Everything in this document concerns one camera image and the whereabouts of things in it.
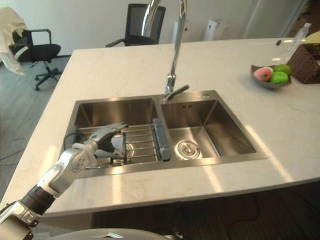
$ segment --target kitchen island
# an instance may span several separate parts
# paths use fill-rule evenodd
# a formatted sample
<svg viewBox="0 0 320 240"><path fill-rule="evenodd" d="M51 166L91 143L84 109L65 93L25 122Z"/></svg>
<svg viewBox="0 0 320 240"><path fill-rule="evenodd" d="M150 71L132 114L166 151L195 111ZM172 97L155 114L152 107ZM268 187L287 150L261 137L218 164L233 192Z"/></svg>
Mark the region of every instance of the kitchen island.
<svg viewBox="0 0 320 240"><path fill-rule="evenodd" d="M320 84L271 90L250 66L276 65L288 42L243 39L184 43L176 84L216 90L267 158L206 166L80 178L45 216L214 198L275 189L320 178ZM2 199L20 199L52 166L78 100L164 92L173 45L82 49L73 52Z"/></svg>

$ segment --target white cloth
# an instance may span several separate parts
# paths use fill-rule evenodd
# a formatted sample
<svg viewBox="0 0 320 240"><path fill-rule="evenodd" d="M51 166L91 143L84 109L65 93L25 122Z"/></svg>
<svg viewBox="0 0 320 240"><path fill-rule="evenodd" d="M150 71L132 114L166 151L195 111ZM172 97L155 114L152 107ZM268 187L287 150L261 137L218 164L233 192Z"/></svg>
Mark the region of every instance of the white cloth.
<svg viewBox="0 0 320 240"><path fill-rule="evenodd" d="M9 45L14 44L12 32L16 31L22 36L23 30L27 29L25 21L11 7L0 7L0 59L10 71L23 75L26 71L15 59L9 49Z"/></svg>

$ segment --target white wall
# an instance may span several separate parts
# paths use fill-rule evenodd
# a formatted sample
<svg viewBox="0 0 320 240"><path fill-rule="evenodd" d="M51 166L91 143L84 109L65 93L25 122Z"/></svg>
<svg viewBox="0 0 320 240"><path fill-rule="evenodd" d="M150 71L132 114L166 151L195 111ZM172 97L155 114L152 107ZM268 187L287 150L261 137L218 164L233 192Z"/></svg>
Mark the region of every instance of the white wall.
<svg viewBox="0 0 320 240"><path fill-rule="evenodd" d="M74 49L103 48L125 35L129 3L149 0L0 0L0 7L12 7L29 29L48 28L52 42L61 45L60 55ZM238 39L257 0L188 0L187 19L195 26L191 41L201 41L208 19L222 18L229 26L223 39ZM170 43L174 22L178 18L177 0L162 0L166 13L160 44ZM37 33L35 43L46 40Z"/></svg>

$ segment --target chair armrest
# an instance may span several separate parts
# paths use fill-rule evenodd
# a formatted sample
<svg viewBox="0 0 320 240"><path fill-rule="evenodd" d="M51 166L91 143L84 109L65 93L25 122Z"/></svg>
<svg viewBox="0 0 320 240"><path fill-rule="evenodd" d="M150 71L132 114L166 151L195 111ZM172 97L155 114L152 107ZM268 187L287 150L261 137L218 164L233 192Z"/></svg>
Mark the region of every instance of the chair armrest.
<svg viewBox="0 0 320 240"><path fill-rule="evenodd" d="M125 42L125 39L122 38L122 39L118 39L118 40L116 40L116 41L113 41L113 42L105 45L105 48L113 47L113 46L115 46L115 45L117 45L117 44L119 44L119 43L121 43L121 42Z"/></svg>
<svg viewBox="0 0 320 240"><path fill-rule="evenodd" d="M28 30L29 32L47 32L49 34L49 41L50 41L50 44L51 44L51 31L47 28L45 29L34 29L34 30Z"/></svg>

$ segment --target wicker basket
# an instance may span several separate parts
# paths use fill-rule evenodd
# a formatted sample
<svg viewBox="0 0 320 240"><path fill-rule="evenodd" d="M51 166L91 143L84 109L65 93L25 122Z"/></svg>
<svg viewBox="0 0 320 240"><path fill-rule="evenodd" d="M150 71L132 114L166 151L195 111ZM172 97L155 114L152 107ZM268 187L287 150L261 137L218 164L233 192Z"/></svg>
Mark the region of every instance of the wicker basket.
<svg viewBox="0 0 320 240"><path fill-rule="evenodd" d="M291 75L303 84L320 84L320 44L301 44L294 52L288 65Z"/></svg>

